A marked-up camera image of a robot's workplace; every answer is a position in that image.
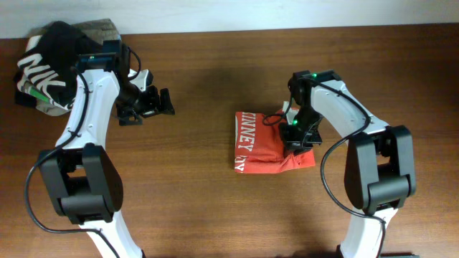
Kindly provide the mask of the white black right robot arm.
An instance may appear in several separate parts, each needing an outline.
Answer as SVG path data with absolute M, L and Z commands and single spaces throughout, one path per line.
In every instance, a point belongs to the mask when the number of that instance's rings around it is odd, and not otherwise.
M 287 151 L 299 155 L 321 144 L 318 126 L 323 119 L 329 121 L 341 138 L 322 157 L 320 175 L 325 182 L 326 161 L 339 146 L 347 145 L 344 188 L 352 206 L 336 197 L 332 201 L 351 220 L 336 256 L 381 257 L 389 222 L 416 191 L 411 132 L 373 115 L 333 70 L 295 72 L 288 89 L 299 111 L 285 113 L 286 121 L 279 125 Z

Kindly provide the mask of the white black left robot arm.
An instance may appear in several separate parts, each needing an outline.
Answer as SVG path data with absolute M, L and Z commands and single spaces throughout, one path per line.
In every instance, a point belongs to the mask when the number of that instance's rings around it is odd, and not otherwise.
M 67 127 L 55 149 L 44 150 L 39 169 L 53 208 L 86 233 L 103 257 L 144 257 L 124 221 L 123 183 L 105 150 L 111 110 L 120 125 L 140 125 L 173 115 L 167 89 L 157 90 L 148 70 L 131 74 L 133 51 L 84 54 L 72 67 L 77 93 Z

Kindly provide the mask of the red orange t-shirt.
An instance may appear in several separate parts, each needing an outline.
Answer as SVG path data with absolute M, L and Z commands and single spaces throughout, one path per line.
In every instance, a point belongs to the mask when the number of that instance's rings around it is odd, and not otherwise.
M 277 125 L 262 123 L 262 113 L 235 113 L 235 173 L 278 174 L 316 165 L 313 151 L 294 155 L 284 148 Z

